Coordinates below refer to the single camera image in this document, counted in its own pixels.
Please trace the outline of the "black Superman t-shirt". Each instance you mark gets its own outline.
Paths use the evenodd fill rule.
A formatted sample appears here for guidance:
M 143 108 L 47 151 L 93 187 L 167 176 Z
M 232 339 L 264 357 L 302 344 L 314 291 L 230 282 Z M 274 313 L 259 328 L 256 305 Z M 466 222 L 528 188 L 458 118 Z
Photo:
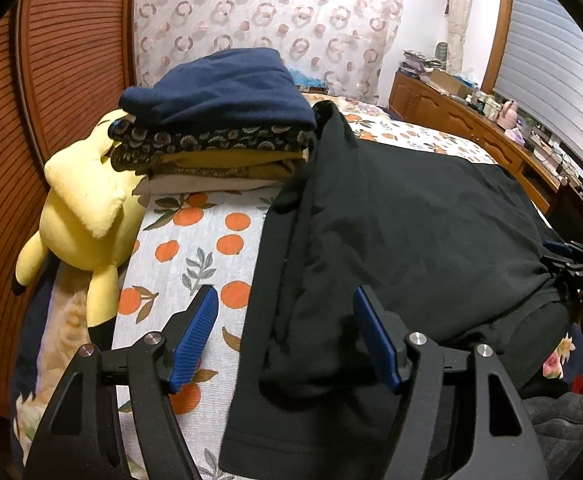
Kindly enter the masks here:
M 314 106 L 308 165 L 268 211 L 221 468 L 249 479 L 368 479 L 399 400 L 353 314 L 362 285 L 445 347 L 489 344 L 516 386 L 571 319 L 543 264 L 554 232 L 503 167 L 354 136 Z

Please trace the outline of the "pink kettle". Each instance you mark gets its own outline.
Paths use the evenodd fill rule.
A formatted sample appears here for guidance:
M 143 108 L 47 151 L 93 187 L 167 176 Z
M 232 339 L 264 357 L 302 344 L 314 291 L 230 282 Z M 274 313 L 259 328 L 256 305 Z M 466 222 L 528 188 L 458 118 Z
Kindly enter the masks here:
M 517 125 L 518 104 L 514 100 L 506 101 L 497 116 L 497 125 L 503 130 L 513 130 Z

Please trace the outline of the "wooden sideboard cabinet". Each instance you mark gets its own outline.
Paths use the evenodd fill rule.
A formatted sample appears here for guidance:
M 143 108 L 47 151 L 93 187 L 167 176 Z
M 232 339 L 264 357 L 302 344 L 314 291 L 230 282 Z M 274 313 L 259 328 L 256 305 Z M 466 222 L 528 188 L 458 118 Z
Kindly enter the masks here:
M 389 108 L 410 124 L 454 134 L 478 144 L 517 178 L 543 214 L 554 208 L 557 200 L 576 193 L 572 185 L 561 184 L 532 153 L 508 139 L 493 122 L 425 82 L 396 73 Z

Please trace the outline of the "grey window roller shutter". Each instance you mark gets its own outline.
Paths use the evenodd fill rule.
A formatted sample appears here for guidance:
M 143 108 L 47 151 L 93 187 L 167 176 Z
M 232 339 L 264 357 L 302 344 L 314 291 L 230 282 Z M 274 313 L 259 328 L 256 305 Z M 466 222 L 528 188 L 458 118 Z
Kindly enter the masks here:
M 583 162 L 583 31 L 557 0 L 512 0 L 494 90 Z

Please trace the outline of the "cardboard box on sideboard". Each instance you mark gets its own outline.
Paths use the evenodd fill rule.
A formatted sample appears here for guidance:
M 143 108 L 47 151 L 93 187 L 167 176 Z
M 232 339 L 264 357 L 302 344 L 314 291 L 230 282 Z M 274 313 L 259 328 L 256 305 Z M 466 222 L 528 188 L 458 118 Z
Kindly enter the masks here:
M 447 92 L 449 96 L 459 96 L 465 99 L 466 96 L 474 92 L 474 87 L 471 84 L 466 84 L 462 79 L 450 75 L 444 70 L 439 70 L 439 68 L 435 68 L 429 74 L 429 80 L 435 87 Z

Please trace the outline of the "orange print white bedsheet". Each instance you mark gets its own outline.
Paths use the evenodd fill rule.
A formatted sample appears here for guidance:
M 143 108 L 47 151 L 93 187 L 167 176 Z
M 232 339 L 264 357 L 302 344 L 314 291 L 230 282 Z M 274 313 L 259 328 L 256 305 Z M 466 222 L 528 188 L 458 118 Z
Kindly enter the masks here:
M 218 317 L 192 382 L 173 396 L 200 476 L 226 479 L 220 457 L 239 364 L 249 292 L 264 220 L 281 186 L 251 191 L 148 195 L 124 273 L 113 344 L 128 347 L 188 308 L 204 285 Z

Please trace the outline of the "yellow plush toy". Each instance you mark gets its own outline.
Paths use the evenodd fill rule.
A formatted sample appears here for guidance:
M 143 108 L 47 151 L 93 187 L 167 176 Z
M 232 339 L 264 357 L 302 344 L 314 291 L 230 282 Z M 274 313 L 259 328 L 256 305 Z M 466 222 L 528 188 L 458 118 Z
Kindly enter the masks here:
M 116 317 L 119 268 L 131 257 L 146 207 L 133 193 L 141 177 L 113 169 L 108 129 L 125 116 L 106 114 L 90 135 L 52 155 L 44 166 L 49 186 L 37 231 L 19 252 L 14 279 L 26 287 L 54 254 L 90 273 L 86 323 L 96 328 Z

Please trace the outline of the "stack of folded cloths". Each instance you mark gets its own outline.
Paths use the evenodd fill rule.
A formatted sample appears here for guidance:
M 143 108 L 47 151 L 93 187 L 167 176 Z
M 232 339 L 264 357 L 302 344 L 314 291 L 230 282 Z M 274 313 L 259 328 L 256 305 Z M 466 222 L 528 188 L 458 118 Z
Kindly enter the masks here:
M 428 75 L 433 70 L 443 70 L 444 63 L 437 58 L 428 58 L 421 52 L 414 50 L 403 51 L 403 61 L 400 63 L 399 71 L 407 76 L 419 78 L 421 75 Z

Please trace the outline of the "folded beige garment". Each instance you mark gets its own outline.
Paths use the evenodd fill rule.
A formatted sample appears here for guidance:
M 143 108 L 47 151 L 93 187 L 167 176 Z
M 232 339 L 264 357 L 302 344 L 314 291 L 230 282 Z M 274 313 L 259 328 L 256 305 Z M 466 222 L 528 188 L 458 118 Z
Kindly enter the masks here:
M 282 182 L 243 178 L 214 178 L 188 176 L 187 174 L 162 174 L 143 177 L 133 190 L 133 195 L 163 195 L 198 192 L 251 191 L 257 188 L 281 186 Z

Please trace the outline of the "folded dark patterned garment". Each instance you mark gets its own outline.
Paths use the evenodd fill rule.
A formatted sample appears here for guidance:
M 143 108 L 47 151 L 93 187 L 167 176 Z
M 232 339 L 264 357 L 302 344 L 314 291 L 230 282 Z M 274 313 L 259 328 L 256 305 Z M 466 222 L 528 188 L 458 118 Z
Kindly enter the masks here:
M 203 133 L 166 132 L 136 125 L 126 117 L 115 120 L 108 128 L 113 140 L 111 165 L 118 171 L 147 170 L 165 156 L 210 150 L 263 150 L 300 152 L 307 150 L 311 130 L 285 126 L 251 126 L 213 129 Z

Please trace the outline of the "blue tissue box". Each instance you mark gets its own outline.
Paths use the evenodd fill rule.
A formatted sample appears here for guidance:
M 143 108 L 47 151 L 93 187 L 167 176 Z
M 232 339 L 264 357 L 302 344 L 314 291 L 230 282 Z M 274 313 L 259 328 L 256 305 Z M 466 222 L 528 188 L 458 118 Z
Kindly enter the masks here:
M 325 81 L 322 79 L 305 75 L 301 70 L 297 70 L 297 68 L 293 67 L 289 67 L 288 72 L 290 73 L 291 78 L 293 78 L 293 83 L 301 92 L 318 94 L 328 93 Z

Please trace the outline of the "folded mustard yellow garment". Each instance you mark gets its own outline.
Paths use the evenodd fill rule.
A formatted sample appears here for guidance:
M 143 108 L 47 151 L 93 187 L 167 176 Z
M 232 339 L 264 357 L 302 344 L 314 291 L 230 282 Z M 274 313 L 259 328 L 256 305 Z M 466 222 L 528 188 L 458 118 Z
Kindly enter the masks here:
M 309 151 L 210 150 L 165 156 L 147 174 L 288 181 L 309 159 Z

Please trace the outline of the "circle pattern sheer curtain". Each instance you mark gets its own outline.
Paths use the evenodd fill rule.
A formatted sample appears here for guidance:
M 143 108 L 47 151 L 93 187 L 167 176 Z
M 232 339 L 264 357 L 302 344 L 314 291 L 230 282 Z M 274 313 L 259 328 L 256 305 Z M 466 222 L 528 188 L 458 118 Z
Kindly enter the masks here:
M 402 0 L 135 0 L 135 70 L 153 86 L 168 70 L 214 52 L 277 51 L 334 96 L 379 99 L 384 57 Z

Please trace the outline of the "folded navy blue garment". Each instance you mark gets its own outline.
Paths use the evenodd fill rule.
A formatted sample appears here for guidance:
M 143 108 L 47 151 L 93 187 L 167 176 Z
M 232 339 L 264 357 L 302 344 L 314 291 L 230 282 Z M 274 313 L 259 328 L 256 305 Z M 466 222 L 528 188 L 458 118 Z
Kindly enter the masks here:
M 139 124 L 166 132 L 316 127 L 312 107 L 269 48 L 218 51 L 177 65 L 150 88 L 124 90 L 119 106 Z

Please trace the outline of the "brown louvered wardrobe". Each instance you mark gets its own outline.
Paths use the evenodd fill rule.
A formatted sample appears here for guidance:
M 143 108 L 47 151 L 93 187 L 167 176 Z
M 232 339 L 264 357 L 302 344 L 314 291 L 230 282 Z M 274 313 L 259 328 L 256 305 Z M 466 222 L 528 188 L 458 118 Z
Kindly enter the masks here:
M 134 84 L 133 0 L 0 0 L 0 417 L 29 298 L 11 290 L 36 230 L 52 154 Z

